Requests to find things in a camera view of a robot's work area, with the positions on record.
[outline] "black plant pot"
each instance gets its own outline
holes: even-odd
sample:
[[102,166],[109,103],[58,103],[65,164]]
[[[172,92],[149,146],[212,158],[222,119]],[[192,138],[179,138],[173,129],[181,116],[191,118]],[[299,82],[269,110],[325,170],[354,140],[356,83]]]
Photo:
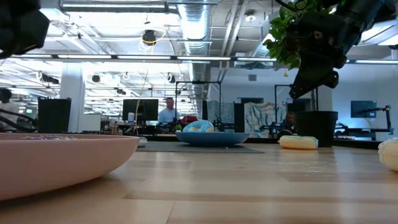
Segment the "black plant pot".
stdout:
[[338,112],[307,111],[295,114],[295,128],[299,136],[312,136],[319,147],[332,147]]

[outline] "blue bowl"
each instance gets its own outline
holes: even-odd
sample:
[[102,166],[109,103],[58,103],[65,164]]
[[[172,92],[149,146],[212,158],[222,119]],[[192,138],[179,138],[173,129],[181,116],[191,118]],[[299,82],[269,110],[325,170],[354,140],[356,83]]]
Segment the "blue bowl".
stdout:
[[194,146],[233,146],[246,141],[250,133],[175,133],[178,140]]

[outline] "person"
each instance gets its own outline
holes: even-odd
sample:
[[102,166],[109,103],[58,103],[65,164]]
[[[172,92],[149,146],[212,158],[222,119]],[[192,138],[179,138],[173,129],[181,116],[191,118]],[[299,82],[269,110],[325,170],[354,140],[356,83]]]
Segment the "person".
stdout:
[[175,115],[173,98],[166,98],[166,108],[159,113],[159,123],[170,123],[173,122],[174,118],[178,119],[179,117],[180,115],[178,112],[177,117]]
[[285,130],[289,130],[292,133],[296,132],[294,128],[294,112],[292,111],[286,114]]
[[[1,101],[0,109],[10,111],[13,113],[18,113],[19,106],[16,103],[10,102],[11,96],[12,96],[11,90],[8,90],[6,88],[0,88],[0,101]],[[0,116],[14,123],[17,123],[18,120],[17,116],[11,114],[0,113]],[[15,131],[15,130],[16,130],[15,128],[0,121],[0,131]]]

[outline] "desk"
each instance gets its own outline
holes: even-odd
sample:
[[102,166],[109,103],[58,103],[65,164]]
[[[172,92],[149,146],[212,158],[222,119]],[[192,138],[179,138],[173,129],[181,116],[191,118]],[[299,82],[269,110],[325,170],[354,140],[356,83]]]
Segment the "desk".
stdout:
[[398,174],[377,151],[248,146],[265,154],[136,152],[103,178],[0,203],[0,223],[398,223]]

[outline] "blue shirt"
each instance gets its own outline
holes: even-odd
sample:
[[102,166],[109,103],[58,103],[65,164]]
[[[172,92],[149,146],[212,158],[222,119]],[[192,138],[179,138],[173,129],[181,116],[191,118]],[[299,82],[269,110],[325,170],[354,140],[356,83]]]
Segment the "blue shirt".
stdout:
[[175,117],[175,109],[168,109],[165,108],[159,113],[159,123],[169,123],[173,122]]

